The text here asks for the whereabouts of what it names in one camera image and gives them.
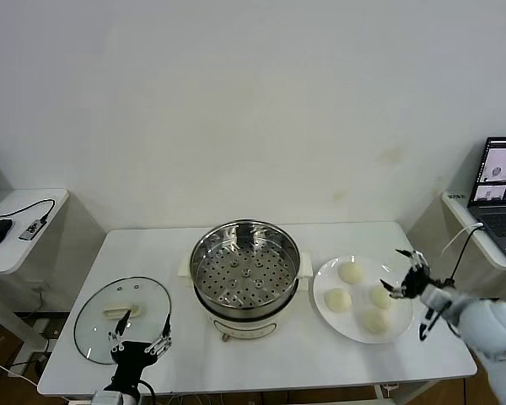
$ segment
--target stainless steel steamer basket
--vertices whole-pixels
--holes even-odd
[[[191,254],[199,300],[215,315],[253,321],[275,314],[298,286],[299,249],[275,225],[241,219],[212,229]]]

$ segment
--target white plate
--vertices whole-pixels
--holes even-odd
[[[339,277],[339,267],[344,262],[360,263],[364,278],[361,283],[347,284]],[[360,256],[342,256],[330,260],[322,266],[313,281],[313,296],[322,317],[341,335],[362,343],[388,343],[397,339],[408,330],[414,319],[414,308],[410,300],[392,300],[386,311],[390,318],[390,329],[380,335],[369,332],[360,322],[360,317],[368,308],[374,308],[369,291],[380,284],[380,279],[391,285],[398,286],[400,280],[387,267],[374,260]],[[328,308],[324,294],[330,289],[341,288],[348,291],[353,299],[353,307],[349,312],[336,313]]]

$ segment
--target laptop keyboard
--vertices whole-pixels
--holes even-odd
[[[506,237],[506,213],[482,215],[482,221],[491,228],[496,236]]]

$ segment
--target white cable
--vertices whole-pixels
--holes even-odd
[[[449,246],[454,243],[454,241],[459,237],[459,235],[461,235],[463,232],[465,232],[466,230],[469,230],[470,228],[480,228],[482,227],[483,224],[481,222],[476,222],[475,224],[472,224],[472,225],[468,225],[466,226],[465,228],[463,228],[462,230],[460,230],[456,236],[454,236],[452,238],[452,240],[450,242],[448,242],[448,245],[446,245],[444,247],[444,249],[440,252],[440,256],[442,256],[444,254],[444,252],[446,251],[446,249],[449,248]]]
[[[16,377],[18,377],[18,378],[22,378],[23,380],[28,381],[28,382],[29,382],[30,384],[32,384],[32,385],[35,387],[35,389],[37,390],[37,384],[35,384],[32,380],[29,380],[28,378],[26,378],[26,377],[25,377],[25,376],[23,376],[23,375],[19,375],[19,374],[17,374],[17,373],[13,373],[11,370],[6,369],[3,365],[0,365],[0,368],[1,368],[2,370],[4,370],[6,373],[13,374],[13,375],[15,375],[15,376],[16,376]],[[61,399],[63,399],[64,401],[66,401],[66,402],[69,402],[69,400],[68,400],[67,398],[64,398],[64,397],[60,397],[60,398],[61,398]]]

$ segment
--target glass lid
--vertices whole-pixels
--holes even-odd
[[[122,341],[154,341],[170,313],[170,297],[163,285],[151,278],[116,280],[84,304],[73,329],[78,351],[95,363],[112,365],[109,332],[131,310]]]

